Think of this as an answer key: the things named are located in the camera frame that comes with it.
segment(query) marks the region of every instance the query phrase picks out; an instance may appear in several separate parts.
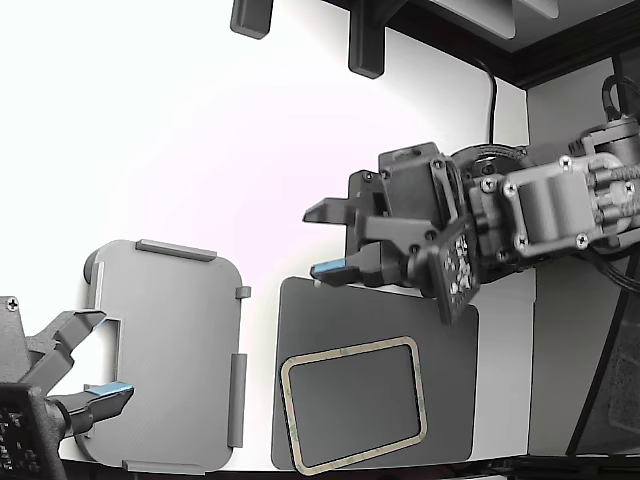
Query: cable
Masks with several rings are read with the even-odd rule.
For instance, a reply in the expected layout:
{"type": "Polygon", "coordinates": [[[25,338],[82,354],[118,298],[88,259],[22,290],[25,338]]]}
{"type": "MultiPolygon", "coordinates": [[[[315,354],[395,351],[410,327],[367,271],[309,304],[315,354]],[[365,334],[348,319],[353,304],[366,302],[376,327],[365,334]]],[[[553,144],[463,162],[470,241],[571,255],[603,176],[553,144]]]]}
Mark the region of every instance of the cable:
{"type": "Polygon", "coordinates": [[[482,60],[476,57],[472,57],[473,61],[482,68],[489,77],[489,81],[491,82],[491,101],[489,103],[489,133],[488,133],[488,141],[487,143],[493,144],[495,129],[496,129],[496,103],[498,101],[498,82],[496,81],[496,76],[493,74],[491,69],[487,67],[487,64],[482,60]]]}
{"type": "Polygon", "coordinates": [[[618,87],[618,95],[620,95],[620,87],[623,86],[627,87],[638,97],[640,97],[640,87],[638,87],[638,85],[629,77],[619,77],[617,75],[611,75],[610,77],[608,77],[602,84],[602,108],[604,108],[604,112],[607,115],[608,121],[619,120],[622,118],[623,114],[621,110],[618,110],[613,105],[613,100],[611,98],[611,89],[614,86],[618,87]]]}
{"type": "Polygon", "coordinates": [[[627,277],[593,248],[586,249],[584,252],[581,252],[579,256],[590,262],[600,273],[622,290],[633,293],[634,295],[640,295],[640,282],[634,278],[627,277]]]}

